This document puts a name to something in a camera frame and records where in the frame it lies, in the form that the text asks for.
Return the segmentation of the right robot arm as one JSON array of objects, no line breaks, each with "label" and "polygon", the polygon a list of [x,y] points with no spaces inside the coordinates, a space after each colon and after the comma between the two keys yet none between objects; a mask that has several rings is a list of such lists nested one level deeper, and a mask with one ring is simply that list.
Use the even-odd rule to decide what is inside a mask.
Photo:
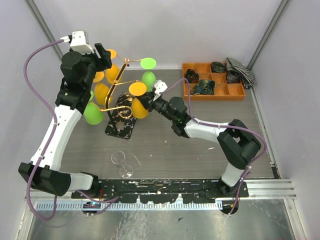
[{"label": "right robot arm", "polygon": [[242,121],[213,123],[193,118],[187,113],[187,106],[181,97],[169,101],[153,92],[137,98],[149,112],[156,111],[171,121],[173,132],[179,137],[198,138],[218,143],[228,161],[227,167],[218,180],[218,189],[225,197],[231,197],[243,177],[246,167],[261,149],[261,143]]}]

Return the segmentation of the clear wine glass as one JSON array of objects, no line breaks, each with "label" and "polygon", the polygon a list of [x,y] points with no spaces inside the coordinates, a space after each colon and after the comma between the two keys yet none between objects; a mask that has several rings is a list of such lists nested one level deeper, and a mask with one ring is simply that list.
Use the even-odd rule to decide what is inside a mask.
[{"label": "clear wine glass", "polygon": [[123,151],[114,152],[110,159],[111,162],[119,168],[121,178],[128,179],[133,175],[133,168],[127,163],[128,159]]}]

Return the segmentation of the green goblet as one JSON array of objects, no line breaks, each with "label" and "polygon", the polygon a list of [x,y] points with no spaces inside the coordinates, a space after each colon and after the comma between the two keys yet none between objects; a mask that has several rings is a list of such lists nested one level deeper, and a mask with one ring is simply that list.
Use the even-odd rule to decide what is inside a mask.
[{"label": "green goblet", "polygon": [[156,76],[152,72],[152,69],[155,68],[156,65],[156,60],[151,57],[145,57],[140,62],[140,66],[145,69],[145,72],[141,77],[141,82],[146,85],[147,92],[152,91],[153,84],[156,82]]},{"label": "green goblet", "polygon": [[97,125],[103,120],[103,113],[100,111],[100,108],[92,102],[93,97],[94,92],[91,90],[89,102],[86,105],[83,116],[88,124]]}]

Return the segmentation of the orange goblet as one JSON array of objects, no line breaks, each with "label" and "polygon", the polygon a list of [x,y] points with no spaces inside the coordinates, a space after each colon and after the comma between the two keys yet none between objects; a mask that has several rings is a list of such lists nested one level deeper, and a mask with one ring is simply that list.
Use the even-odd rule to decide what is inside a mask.
[{"label": "orange goblet", "polygon": [[129,88],[129,93],[134,96],[131,104],[132,114],[137,119],[144,119],[148,116],[149,112],[143,107],[142,103],[138,100],[138,97],[147,92],[147,86],[142,82],[134,82]]},{"label": "orange goblet", "polygon": [[[113,49],[108,49],[108,51],[110,51],[110,59],[114,59],[117,56],[117,52]],[[105,77],[107,79],[107,81],[112,84],[114,82],[114,80],[117,78],[118,74],[120,72],[119,67],[112,63],[111,68],[108,68],[105,70]]]},{"label": "orange goblet", "polygon": [[93,93],[97,103],[100,105],[106,104],[106,98],[109,93],[108,86],[102,83],[104,77],[105,73],[103,71],[99,71],[95,74],[95,77],[93,79],[93,83],[96,83]]}]

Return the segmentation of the gold wine glass rack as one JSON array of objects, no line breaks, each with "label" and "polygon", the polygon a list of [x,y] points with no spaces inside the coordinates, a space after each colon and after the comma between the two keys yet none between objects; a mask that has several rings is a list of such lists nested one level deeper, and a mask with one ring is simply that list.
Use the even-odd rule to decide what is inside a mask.
[{"label": "gold wine glass rack", "polygon": [[119,68],[115,77],[109,77],[105,74],[105,78],[110,83],[110,88],[104,100],[104,107],[100,109],[102,113],[108,115],[108,123],[105,128],[105,134],[111,137],[129,140],[132,136],[133,129],[136,124],[136,118],[133,116],[132,102],[134,97],[130,93],[121,94],[114,107],[110,107],[111,97],[115,93],[115,90],[120,85],[138,83],[139,80],[123,82],[121,80],[126,68],[130,66],[134,61],[128,57],[122,58],[118,54],[115,55],[122,60],[122,67]]}]

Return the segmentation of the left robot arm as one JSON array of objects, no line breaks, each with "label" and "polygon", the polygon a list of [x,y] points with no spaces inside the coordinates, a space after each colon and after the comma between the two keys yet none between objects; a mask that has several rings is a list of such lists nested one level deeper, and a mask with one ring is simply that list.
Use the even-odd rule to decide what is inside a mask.
[{"label": "left robot arm", "polygon": [[38,150],[29,163],[22,162],[18,172],[27,183],[27,190],[35,189],[55,196],[81,191],[88,198],[100,193],[97,175],[61,172],[62,157],[77,122],[91,98],[91,87],[97,72],[111,68],[111,52],[96,43],[93,52],[81,53],[70,49],[61,59],[63,74],[51,123]]}]

